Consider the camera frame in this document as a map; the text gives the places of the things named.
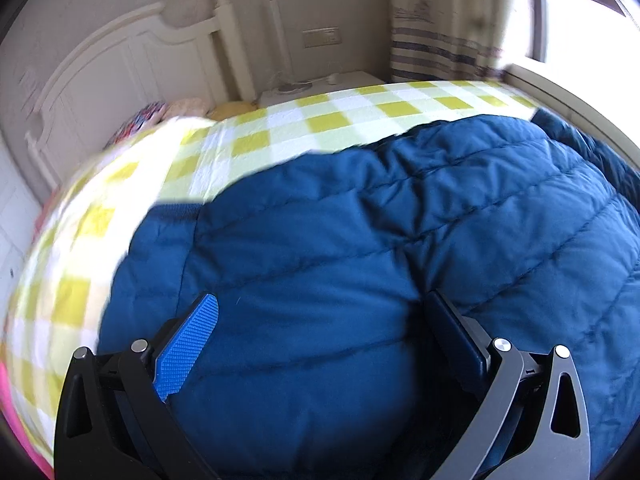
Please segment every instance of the pillow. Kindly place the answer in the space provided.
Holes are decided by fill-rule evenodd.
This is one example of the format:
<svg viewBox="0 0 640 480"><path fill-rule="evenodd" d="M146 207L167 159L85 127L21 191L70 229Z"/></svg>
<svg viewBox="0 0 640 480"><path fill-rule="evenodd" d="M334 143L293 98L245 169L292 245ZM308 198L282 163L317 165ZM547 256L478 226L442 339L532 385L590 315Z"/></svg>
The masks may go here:
<svg viewBox="0 0 640 480"><path fill-rule="evenodd" d="M105 149L127 139L127 137L131 137L144 130L148 130L152 126L156 126L156 124L161 121L165 109L166 103L162 101L156 101L155 103L145 106L132 118L123 123L118 131L113 134L113 137L109 139L105 145Z"/></svg>
<svg viewBox="0 0 640 480"><path fill-rule="evenodd" d="M257 105L248 103L247 101L231 101L229 103L222 103L220 106L216 106L216 109L209 114L209 119L212 121L223 121L229 117L253 112L257 109Z"/></svg>
<svg viewBox="0 0 640 480"><path fill-rule="evenodd" d="M169 103L162 120L166 121L172 117L206 117L209 107L199 97L191 97L188 99L178 99Z"/></svg>

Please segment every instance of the white cabinet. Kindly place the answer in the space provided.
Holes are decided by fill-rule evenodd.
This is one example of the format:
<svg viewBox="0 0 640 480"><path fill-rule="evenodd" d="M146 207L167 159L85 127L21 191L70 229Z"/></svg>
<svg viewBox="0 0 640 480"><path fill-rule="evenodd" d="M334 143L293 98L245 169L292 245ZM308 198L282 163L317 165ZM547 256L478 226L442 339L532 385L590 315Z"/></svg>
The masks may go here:
<svg viewBox="0 0 640 480"><path fill-rule="evenodd" d="M281 94L277 90L267 90L260 95L258 105L260 108L266 108L271 105L279 105L300 99L303 97L311 97L313 95L325 94L328 92L337 92L338 90L350 90L353 88L361 88L363 86L382 85L385 82L380 81L377 77L373 77L366 72L347 72L344 74L334 74L329 77L321 77L314 79L310 88L297 92L295 94Z"/></svg>
<svg viewBox="0 0 640 480"><path fill-rule="evenodd" d="M40 205L16 170L0 134L0 324L39 213Z"/></svg>

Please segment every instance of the striped curtain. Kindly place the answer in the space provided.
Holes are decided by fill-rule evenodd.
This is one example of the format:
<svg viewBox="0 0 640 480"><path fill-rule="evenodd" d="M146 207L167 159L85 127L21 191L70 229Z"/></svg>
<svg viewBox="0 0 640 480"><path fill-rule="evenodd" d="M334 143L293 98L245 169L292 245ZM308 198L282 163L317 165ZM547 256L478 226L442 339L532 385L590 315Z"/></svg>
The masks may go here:
<svg viewBox="0 0 640 480"><path fill-rule="evenodd" d="M529 0L392 0L396 82L499 77L530 46Z"/></svg>

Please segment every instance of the white headboard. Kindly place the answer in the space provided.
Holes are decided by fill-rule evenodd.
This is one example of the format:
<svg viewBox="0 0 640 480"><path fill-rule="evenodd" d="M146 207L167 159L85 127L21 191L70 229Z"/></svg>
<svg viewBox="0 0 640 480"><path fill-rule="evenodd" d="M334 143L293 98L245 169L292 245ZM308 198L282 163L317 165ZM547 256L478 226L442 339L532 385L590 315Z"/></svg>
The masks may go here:
<svg viewBox="0 0 640 480"><path fill-rule="evenodd" d="M256 99L231 3L216 3L212 18L185 28L164 23L164 4L142 7L100 28L66 56L36 101L41 135L25 136L52 189L150 102L200 97L213 108L229 101L233 91L225 73L241 99ZM216 51L214 33L220 35L224 56Z"/></svg>

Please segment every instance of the pink fabric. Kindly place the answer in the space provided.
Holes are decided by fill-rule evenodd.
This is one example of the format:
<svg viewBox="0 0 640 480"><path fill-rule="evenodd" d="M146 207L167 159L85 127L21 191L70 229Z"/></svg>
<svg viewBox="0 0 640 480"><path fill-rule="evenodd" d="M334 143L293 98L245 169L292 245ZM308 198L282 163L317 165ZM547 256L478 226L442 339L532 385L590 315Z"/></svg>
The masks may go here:
<svg viewBox="0 0 640 480"><path fill-rule="evenodd" d="M14 405L11 401L11 389L9 386L9 378L7 376L6 367L3 362L0 362L0 408L2 408L2 414L6 419L9 427L14 432L15 437L18 439L22 447L27 452L31 460L41 469L41 471L51 480L53 480L53 468L49 465L49 462L44 460L39 453L33 449L31 442L24 433L22 423L15 413Z"/></svg>
<svg viewBox="0 0 640 480"><path fill-rule="evenodd" d="M42 211L38 215L38 218L36 218L36 225L33 228L33 238L31 239L32 244L38 239L47 216L49 216L49 213L53 209L53 206L56 205L56 198L58 197L59 192L60 188L56 188L56 190L51 193L44 206L42 206Z"/></svg>

